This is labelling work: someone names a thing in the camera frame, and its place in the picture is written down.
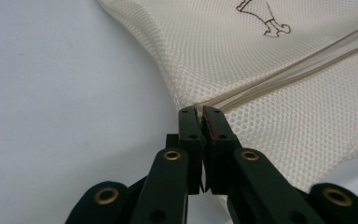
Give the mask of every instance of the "mesh laundry bag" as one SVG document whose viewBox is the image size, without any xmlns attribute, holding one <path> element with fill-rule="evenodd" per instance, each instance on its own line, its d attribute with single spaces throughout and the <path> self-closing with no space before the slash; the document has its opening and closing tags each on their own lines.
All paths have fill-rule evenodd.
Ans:
<svg viewBox="0 0 358 224">
<path fill-rule="evenodd" d="M 157 61 L 177 109 L 221 108 L 292 185 L 358 157 L 358 1 L 99 2 Z"/>
</svg>

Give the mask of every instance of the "metal grommet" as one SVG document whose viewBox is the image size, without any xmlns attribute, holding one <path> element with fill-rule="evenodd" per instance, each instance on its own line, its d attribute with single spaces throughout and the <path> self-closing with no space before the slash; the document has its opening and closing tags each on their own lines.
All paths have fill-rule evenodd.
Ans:
<svg viewBox="0 0 358 224">
<path fill-rule="evenodd" d="M 168 151 L 166 153 L 164 153 L 164 158 L 165 160 L 168 161 L 177 161 L 179 160 L 181 157 L 181 154 L 177 151 Z"/>
<path fill-rule="evenodd" d="M 118 191 L 115 188 L 100 189 L 94 196 L 94 201 L 100 205 L 106 205 L 114 202 L 118 197 Z"/>
<path fill-rule="evenodd" d="M 255 154 L 253 151 L 244 151 L 241 153 L 241 156 L 248 161 L 257 161 L 258 160 L 258 155 Z"/>
<path fill-rule="evenodd" d="M 348 207 L 352 205 L 351 198 L 339 189 L 324 189 L 324 197 L 336 205 Z"/>
</svg>

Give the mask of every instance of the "white mesh fabric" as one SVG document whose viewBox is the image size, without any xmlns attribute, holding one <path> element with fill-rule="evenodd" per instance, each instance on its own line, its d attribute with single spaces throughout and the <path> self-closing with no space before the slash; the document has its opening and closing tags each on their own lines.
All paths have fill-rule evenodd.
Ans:
<svg viewBox="0 0 358 224">
<path fill-rule="evenodd" d="M 246 13 L 237 9 L 243 1 L 99 1 L 155 58 L 178 109 L 273 74 L 358 29 L 358 1 L 253 0 Z M 272 21 L 260 18 L 267 9 L 290 30 L 266 33 Z M 227 119 L 243 146 L 265 152 L 307 190 L 358 156 L 358 54 Z"/>
</svg>

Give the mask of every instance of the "drawing on bag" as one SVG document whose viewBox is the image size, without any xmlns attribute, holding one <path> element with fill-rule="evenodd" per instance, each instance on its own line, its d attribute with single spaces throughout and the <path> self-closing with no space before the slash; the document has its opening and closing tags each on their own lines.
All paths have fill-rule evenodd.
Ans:
<svg viewBox="0 0 358 224">
<path fill-rule="evenodd" d="M 272 15 L 269 3 L 266 0 L 244 0 L 237 6 L 239 12 L 253 15 L 266 24 L 266 32 L 264 35 L 269 37 L 279 37 L 280 32 L 289 34 L 290 26 L 287 24 L 279 24 Z"/>
</svg>

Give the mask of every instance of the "white table surface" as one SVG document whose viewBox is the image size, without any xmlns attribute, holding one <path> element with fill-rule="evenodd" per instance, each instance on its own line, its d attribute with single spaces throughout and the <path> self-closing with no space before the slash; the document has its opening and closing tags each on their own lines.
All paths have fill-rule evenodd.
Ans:
<svg viewBox="0 0 358 224">
<path fill-rule="evenodd" d="M 147 175 L 176 112 L 158 67 L 94 0 L 0 0 L 0 223 L 63 223 L 87 189 Z M 358 194 L 358 160 L 327 177 Z M 231 223 L 210 195 L 188 223 Z"/>
</svg>

